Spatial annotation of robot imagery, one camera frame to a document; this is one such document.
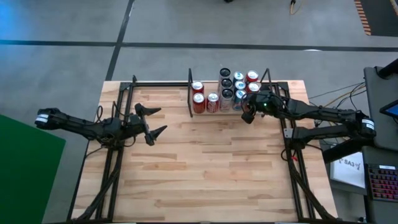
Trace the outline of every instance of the wooden table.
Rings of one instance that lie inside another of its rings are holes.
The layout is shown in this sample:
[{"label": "wooden table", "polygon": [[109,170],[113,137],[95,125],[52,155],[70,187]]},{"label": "wooden table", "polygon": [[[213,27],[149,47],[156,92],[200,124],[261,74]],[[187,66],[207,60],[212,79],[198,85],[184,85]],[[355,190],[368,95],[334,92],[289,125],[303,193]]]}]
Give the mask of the wooden table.
[{"label": "wooden table", "polygon": [[[291,97],[308,103],[304,82],[287,82]],[[103,85],[103,118],[111,116],[119,84]],[[216,83],[205,86],[206,91],[214,90]],[[162,108],[147,117],[151,129],[168,128],[155,146],[138,136],[135,145],[125,148],[114,222],[297,221],[289,170],[280,158],[284,142],[278,119],[257,116],[246,124],[234,112],[191,118],[187,88],[179,87],[135,88],[132,111],[138,102]],[[313,121],[304,119],[297,125],[312,128]],[[88,152],[99,147],[93,141]],[[303,156],[310,188],[337,216],[321,152],[307,147]],[[98,193],[105,158],[103,149],[86,159],[72,217],[82,214]],[[301,190],[300,198],[307,216]],[[105,201],[104,216],[107,210]]]}]

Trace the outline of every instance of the rgb keyboard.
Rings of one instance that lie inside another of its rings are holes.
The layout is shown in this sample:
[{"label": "rgb keyboard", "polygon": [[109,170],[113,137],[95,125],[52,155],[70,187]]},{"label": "rgb keyboard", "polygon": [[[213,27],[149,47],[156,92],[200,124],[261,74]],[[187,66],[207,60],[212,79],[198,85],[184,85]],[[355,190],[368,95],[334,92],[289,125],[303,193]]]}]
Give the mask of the rgb keyboard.
[{"label": "rgb keyboard", "polygon": [[398,170],[394,166],[368,164],[373,200],[398,202]]}]

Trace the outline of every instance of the black floor line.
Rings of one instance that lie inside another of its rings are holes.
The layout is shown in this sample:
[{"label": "black floor line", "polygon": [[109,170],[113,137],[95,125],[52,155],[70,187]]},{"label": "black floor line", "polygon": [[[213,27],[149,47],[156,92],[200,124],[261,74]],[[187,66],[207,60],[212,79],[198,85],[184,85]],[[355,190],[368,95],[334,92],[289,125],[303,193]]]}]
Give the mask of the black floor line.
[{"label": "black floor line", "polygon": [[242,50],[321,50],[341,52],[398,52],[398,47],[332,47],[301,45],[252,45],[252,44],[181,44],[125,42],[122,47],[158,49],[242,49]]},{"label": "black floor line", "polygon": [[120,53],[120,48],[122,46],[123,38],[126,33],[127,25],[129,24],[129,19],[130,19],[133,4],[134,4],[134,0],[129,0],[129,3],[127,4],[126,12],[124,13],[122,26],[120,27],[118,41],[116,42],[116,46],[113,50],[111,62],[109,63],[108,72],[106,73],[105,81],[112,80],[114,69],[116,67],[116,62],[118,62],[118,57],[119,57],[119,53]]},{"label": "black floor line", "polygon": [[46,41],[46,40],[0,40],[0,45],[114,47],[116,45],[116,42]]}]

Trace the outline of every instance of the soda can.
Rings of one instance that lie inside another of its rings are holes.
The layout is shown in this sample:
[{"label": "soda can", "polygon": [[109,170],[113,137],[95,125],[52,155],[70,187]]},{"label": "soda can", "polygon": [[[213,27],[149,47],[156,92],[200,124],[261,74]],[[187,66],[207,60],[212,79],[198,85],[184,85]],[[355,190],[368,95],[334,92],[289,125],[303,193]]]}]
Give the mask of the soda can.
[{"label": "soda can", "polygon": [[224,78],[221,81],[221,91],[225,90],[225,89],[230,89],[232,90],[232,81],[229,78]]},{"label": "soda can", "polygon": [[222,68],[220,70],[220,75],[218,76],[218,87],[217,87],[217,92],[220,92],[220,86],[221,86],[221,81],[225,78],[229,78],[231,75],[231,71],[228,68]]},{"label": "soda can", "polygon": [[231,108],[234,93],[230,89],[225,89],[221,92],[220,111],[227,112]]},{"label": "soda can", "polygon": [[250,70],[246,74],[245,81],[246,81],[246,84],[248,85],[249,83],[257,82],[258,79],[259,79],[259,74],[254,70]]},{"label": "soda can", "polygon": [[192,96],[196,93],[205,94],[205,86],[202,82],[196,81],[192,83]]},{"label": "soda can", "polygon": [[260,86],[258,83],[249,83],[246,85],[246,93],[258,93],[260,91]]},{"label": "soda can", "polygon": [[234,93],[236,93],[236,91],[238,91],[238,90],[244,90],[245,88],[246,88],[246,84],[244,84],[243,81],[236,81]]},{"label": "soda can", "polygon": [[242,106],[241,106],[241,100],[242,97],[246,94],[246,92],[244,90],[238,90],[235,93],[235,98],[234,98],[234,104],[232,106],[232,109],[239,111],[242,110]]},{"label": "soda can", "polygon": [[234,79],[232,83],[235,85],[237,81],[244,81],[244,75],[241,72],[235,72],[234,73]]},{"label": "soda can", "polygon": [[202,93],[196,93],[193,96],[193,112],[203,113],[206,110],[205,96]]},{"label": "soda can", "polygon": [[210,93],[206,99],[207,112],[215,113],[218,111],[220,105],[219,97],[217,93]]}]

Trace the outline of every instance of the gray floor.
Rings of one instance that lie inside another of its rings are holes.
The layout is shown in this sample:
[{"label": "gray floor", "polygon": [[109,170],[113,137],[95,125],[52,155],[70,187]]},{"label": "gray floor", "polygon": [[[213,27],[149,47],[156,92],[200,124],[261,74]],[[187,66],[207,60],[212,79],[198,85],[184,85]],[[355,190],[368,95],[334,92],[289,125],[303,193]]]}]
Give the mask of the gray floor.
[{"label": "gray floor", "polygon": [[[0,0],[0,40],[115,42],[128,0]],[[289,16],[274,0],[136,0],[125,42],[397,47],[398,38],[367,36],[353,0],[306,0]],[[113,47],[0,45],[0,113],[33,125],[39,108],[93,119]],[[314,96],[363,80],[363,68],[397,53],[122,48],[113,80],[214,80],[221,67],[245,72],[267,67],[275,80],[305,80]],[[325,104],[348,90],[315,98]],[[368,112],[366,95],[354,98]],[[347,101],[345,108],[352,108]],[[67,140],[44,223],[64,221],[87,141]],[[333,190],[339,217],[363,216],[360,195]]]}]

